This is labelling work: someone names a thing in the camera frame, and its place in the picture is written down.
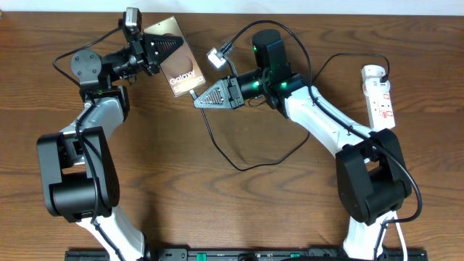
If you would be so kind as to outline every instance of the black cable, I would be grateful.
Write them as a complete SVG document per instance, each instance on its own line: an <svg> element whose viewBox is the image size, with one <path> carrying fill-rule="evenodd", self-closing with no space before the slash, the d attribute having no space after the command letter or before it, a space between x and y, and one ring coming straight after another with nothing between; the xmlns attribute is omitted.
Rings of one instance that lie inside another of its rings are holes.
<svg viewBox="0 0 464 261"><path fill-rule="evenodd" d="M96 107L95 101L91 99L92 104L91 106L82 114L79 119L76 120L75 124L75 133L76 133L76 138L80 144L80 147L83 150L83 154L86 157L88 166L90 167L91 175L92 175L92 180L94 182L94 189L95 189L95 206L94 206L94 213L92 215L90 224L92 224L95 227L95 230L97 230L100 234L100 236L105 240L105 242L115 251L116 255L119 257L121 261L125 261L121 251L116 247L116 245L109 239L109 237L106 235L106 233L102 230L100 227L100 224L96 221L96 218L98 217L98 209L99 209L99 199L100 199L100 190L99 190L99 185L98 185L98 178L96 177L96 171L95 171L95 166L94 163L90 157L90 154L88 153L87 146L89 146L92 151L94 151L95 155L99 158L99 160L102 160L102 156L96 149L96 147L85 137L82 136L82 134L79 131L80 124L82 123L82 120L85 119L90 112Z"/></svg>
<svg viewBox="0 0 464 261"><path fill-rule="evenodd" d="M225 59L225 60L227 61L227 63L229 64L229 67L231 68L231 71L232 71L233 76L235 76L235 77L239 76L239 75L237 74L237 70L235 69L235 65L233 64L232 60L231 60L229 57L227 57L227 56L224 56L224 59Z"/></svg>
<svg viewBox="0 0 464 261"><path fill-rule="evenodd" d="M95 222L95 219L96 217L98 216L98 209L99 209L99 198L100 198L100 190L99 190L99 186L98 186L98 178L96 177L96 171L95 171L95 166L94 166L94 163L92 161L92 158L90 157L90 154L88 153L88 150L87 150L87 147L86 145L84 144L84 141L82 139L82 134L80 133L80 124L82 122L82 120L87 117L88 114L90 114L90 112L95 108L95 105L91 105L83 114L81 117L79 117L76 121L75 121L75 135L76 135L76 138L79 142L79 145L80 147L82 148L83 150L83 154L84 154L84 157L86 158L87 162L88 162L88 167L90 168L90 172L92 174L92 180L94 181L94 188L95 188L95 207L94 207L94 214L92 215L92 219L91 219L91 224L93 225L94 222Z"/></svg>
<svg viewBox="0 0 464 261"><path fill-rule="evenodd" d="M116 28L116 29L110 31L109 33L107 33L106 35L102 36L101 38L99 38L98 40L96 40L96 41L94 41L94 42L92 42L92 43L89 43L89 44L87 44L87 45L85 45L85 46L80 47L79 49L76 49L76 50L74 50L74 51L70 51L70 52L68 52L68 53L66 53L66 54L62 54L62 55L58 56L57 58L55 58L55 59L53 60L53 67L54 67L55 69L57 69L58 72L60 72L61 74L63 74L66 78L68 78L70 81L72 81L75 85L77 85L78 87L80 87L79 82L77 82L73 77L71 77L70 75L68 75L67 73L65 73L63 70L61 70L61 69L58 67L57 61L58 61L59 59L61 59L61 58L64 58L64 57L68 56L68 55L74 54L74 53L76 53L76 52L78 52L78 51L80 51L80 50L87 49L88 47L93 46L93 45L95 45L95 44L97 44L97 43L103 41L106 37L112 35L113 33L118 32L119 30L121 30L121 28Z"/></svg>
<svg viewBox="0 0 464 261"><path fill-rule="evenodd" d="M309 84L308 86L312 86L312 68L311 68L311 61L310 61L310 55L307 53L306 51L306 48L305 46L303 45L303 43L299 40L299 38L290 30L288 29L285 25L282 25L281 23L279 22L276 22L276 21L273 21L273 20L258 20L258 21L254 21L252 23L250 23L249 25L245 26L243 29L240 30L239 33L237 33L231 41L228 42L228 44L226 46L224 46L223 49L221 49L220 51L222 53L226 53L231 47L232 47L232 44L233 42L235 42L240 36L242 33L244 33L246 30L248 30L248 28L252 27L253 25L257 25L257 24L260 24L260 23L270 23L270 24L273 24L273 25L277 25L281 28L283 28L285 31L287 31L287 33L290 34L290 36L292 36L295 41L297 41L297 43L299 44L299 46L302 48L302 51L304 52L304 55L306 56L306 60L308 61L308 66L309 66L309 72L310 72L310 76L308 78L309 80Z"/></svg>
<svg viewBox="0 0 464 261"><path fill-rule="evenodd" d="M266 103L266 100L264 100L264 101L261 101L259 104L254 105L254 104L250 103L250 101L253 100L253 99L248 100L248 106L250 106L250 107L258 107L258 106L261 106L261 105Z"/></svg>
<svg viewBox="0 0 464 261"><path fill-rule="evenodd" d="M361 53L338 53L338 54L334 54L332 55L330 58L327 59L327 61L324 63L324 65L319 69L319 72L316 73L316 75L314 76L314 78L312 79L312 84L314 84L314 82L316 81L316 79L318 79L320 73L324 70L324 68L326 68L326 65L328 64L328 62L330 62L333 58L335 57L339 57L339 56L365 56L365 57L380 57L380 58L384 58L385 62L386 62L386 74L384 76L382 76L381 78L381 83L385 83L388 79L389 79L389 74L390 74L390 61L382 54L361 54Z"/></svg>
<svg viewBox="0 0 464 261"><path fill-rule="evenodd" d="M204 110L203 109L200 109L200 111L202 112L202 115L203 115L203 120L204 120L204 123L206 124L206 127L208 129L208 133L210 134L210 137L211 137L211 141L212 143L215 145L216 149L222 154L222 156L232 165L232 167L234 167L236 170L238 171L247 171L247 170L251 170L251 169L254 169L256 167L262 167L262 166L275 166L275 165L279 165L281 164L284 160L286 160L288 157L290 157L290 155L292 155L296 150L298 150L301 146L303 146L303 144L305 144L305 142L308 140L308 138L310 137L310 132L308 131L307 132L307 135L306 135L306 138L304 139L304 141L302 143L300 143L297 147L295 147L294 149L292 149L288 154L286 154L282 159L280 159L279 161L277 162L274 162L274 163L262 163L262 164L258 164L258 165L255 165L255 166L251 166L251 167L247 167L247 168L244 168L244 169L241 169L237 166L235 166L235 164L227 157L227 155L225 155L225 153L219 148L219 146L216 144L216 141L215 141L215 138L214 136L212 135L212 131L211 131L211 127L210 127L210 124L208 123L208 119L206 118L206 114L204 113Z"/></svg>

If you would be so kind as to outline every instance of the white cable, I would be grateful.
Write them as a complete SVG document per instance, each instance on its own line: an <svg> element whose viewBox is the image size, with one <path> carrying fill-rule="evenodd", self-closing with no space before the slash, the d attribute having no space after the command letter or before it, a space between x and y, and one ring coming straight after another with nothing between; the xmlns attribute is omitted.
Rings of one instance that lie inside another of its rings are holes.
<svg viewBox="0 0 464 261"><path fill-rule="evenodd" d="M393 214L393 218L398 219L398 214L396 211ZM405 237L403 236L403 232L401 231L401 226L399 225L399 223L395 223L395 225L397 226L399 241L401 242L401 248L403 249L403 261L407 261Z"/></svg>

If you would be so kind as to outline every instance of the wooden table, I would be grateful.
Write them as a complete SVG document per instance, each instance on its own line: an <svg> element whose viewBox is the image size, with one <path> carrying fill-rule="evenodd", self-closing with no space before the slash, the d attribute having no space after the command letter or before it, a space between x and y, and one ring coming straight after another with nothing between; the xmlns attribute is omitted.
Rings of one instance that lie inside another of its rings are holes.
<svg viewBox="0 0 464 261"><path fill-rule="evenodd" d="M144 14L144 26L171 14ZM273 19L291 28L314 72L340 51L385 54L405 161L423 195L420 219L402 226L409 247L430 260L464 259L464 18L337 15L176 15L208 84L227 75L205 54L243 26ZM101 248L91 235L45 209L36 140L82 110L77 88L51 66L56 56L117 26L122 13L4 13L0 20L0 259L63 260L70 248ZM239 73L255 68L252 34L236 42ZM306 73L301 50L284 32L289 60ZM94 50L126 45L122 33ZM360 69L376 58L334 60L316 85L332 104L368 125ZM59 65L70 73L68 61ZM192 248L340 245L349 216L337 196L333 157L314 138L277 167L235 171L216 151L189 95L174 98L163 75L128 87L131 111L109 147L120 205L155 244ZM217 142L238 166L272 162L305 130L266 106L208 111ZM411 215L411 196L399 211ZM386 245L398 247L394 228Z"/></svg>

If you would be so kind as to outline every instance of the white plug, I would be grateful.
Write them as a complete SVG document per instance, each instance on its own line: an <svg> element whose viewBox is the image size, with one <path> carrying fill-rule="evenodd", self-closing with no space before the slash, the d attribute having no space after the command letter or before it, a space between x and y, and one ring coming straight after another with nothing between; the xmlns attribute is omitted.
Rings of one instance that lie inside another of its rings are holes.
<svg viewBox="0 0 464 261"><path fill-rule="evenodd" d="M225 62L227 62L223 57L223 53L217 51L214 47L208 52L207 56L208 60L213 63L217 69L220 69Z"/></svg>
<svg viewBox="0 0 464 261"><path fill-rule="evenodd" d="M385 69L378 65L366 65L361 70L362 91L368 105L370 128L380 131L395 126L392 101L390 99L390 82L381 82Z"/></svg>

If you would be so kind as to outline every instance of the white power strip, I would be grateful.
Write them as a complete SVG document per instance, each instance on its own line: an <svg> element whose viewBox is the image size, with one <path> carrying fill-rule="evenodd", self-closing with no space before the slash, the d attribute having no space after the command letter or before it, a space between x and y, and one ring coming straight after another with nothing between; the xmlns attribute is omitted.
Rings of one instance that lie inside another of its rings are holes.
<svg viewBox="0 0 464 261"><path fill-rule="evenodd" d="M361 70L362 91L368 105L370 128L380 131L395 126L392 100L390 99L390 82L381 82L385 69L378 65L366 65Z"/></svg>

